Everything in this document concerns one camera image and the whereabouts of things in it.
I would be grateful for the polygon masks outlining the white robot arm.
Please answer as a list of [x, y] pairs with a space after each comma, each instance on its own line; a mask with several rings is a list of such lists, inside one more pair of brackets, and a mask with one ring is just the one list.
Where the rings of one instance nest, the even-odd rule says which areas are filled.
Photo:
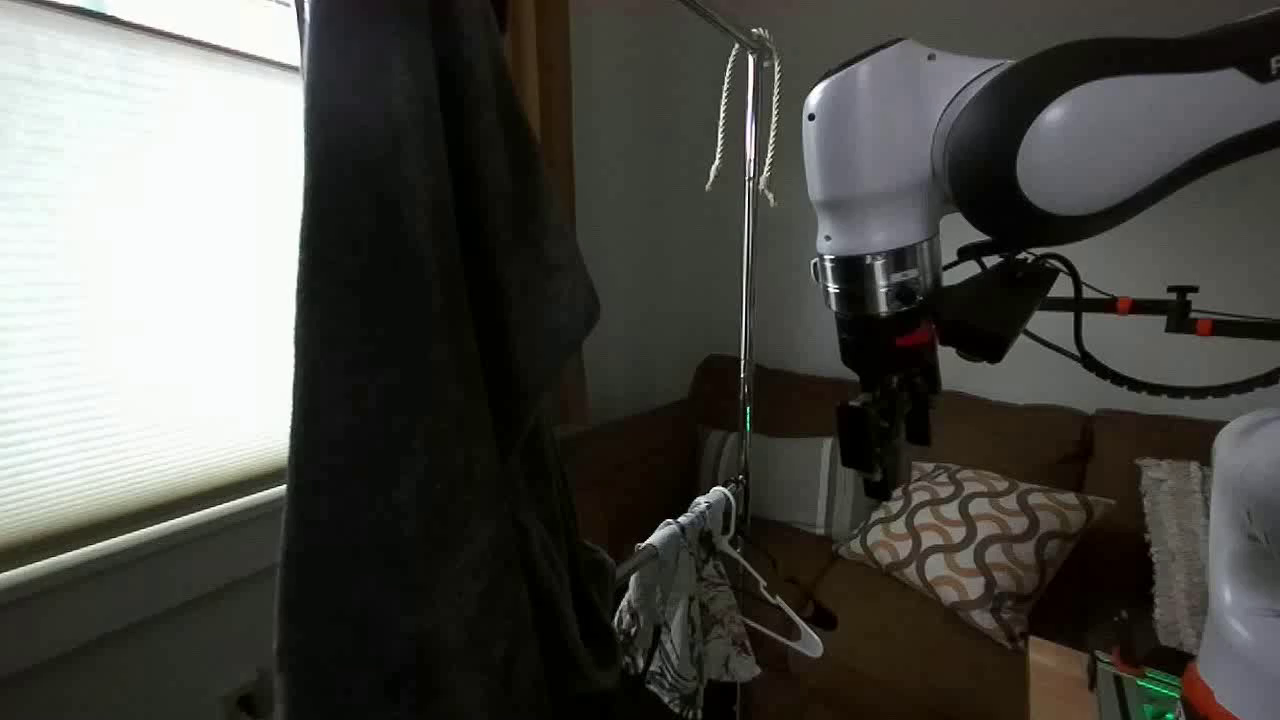
[[882, 42], [805, 101], [802, 146], [841, 361], [875, 491], [930, 432], [938, 350], [998, 365], [1051, 288], [1045, 256], [1280, 146], [1280, 10], [1023, 58]]

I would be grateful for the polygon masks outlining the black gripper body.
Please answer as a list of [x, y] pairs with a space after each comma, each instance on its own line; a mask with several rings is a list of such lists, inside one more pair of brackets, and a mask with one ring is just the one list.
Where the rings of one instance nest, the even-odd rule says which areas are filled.
[[920, 313], [841, 316], [835, 339], [856, 375], [856, 395], [835, 406], [841, 459], [869, 501], [889, 501], [900, 489], [900, 442], [931, 440], [938, 326]]

